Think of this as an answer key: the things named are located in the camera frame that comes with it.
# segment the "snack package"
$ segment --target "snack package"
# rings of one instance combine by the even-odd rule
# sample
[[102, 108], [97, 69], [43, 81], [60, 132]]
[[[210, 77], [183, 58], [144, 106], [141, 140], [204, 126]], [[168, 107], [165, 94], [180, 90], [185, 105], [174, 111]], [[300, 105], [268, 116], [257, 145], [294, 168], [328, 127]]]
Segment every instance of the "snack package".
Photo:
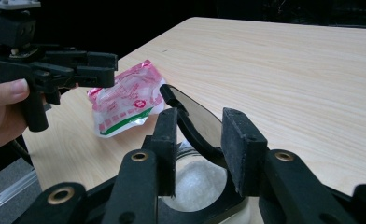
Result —
[[87, 92], [92, 102], [95, 134], [104, 138], [142, 125], [149, 115], [164, 110], [160, 86], [165, 80], [150, 60], [115, 76], [114, 80], [111, 88]]

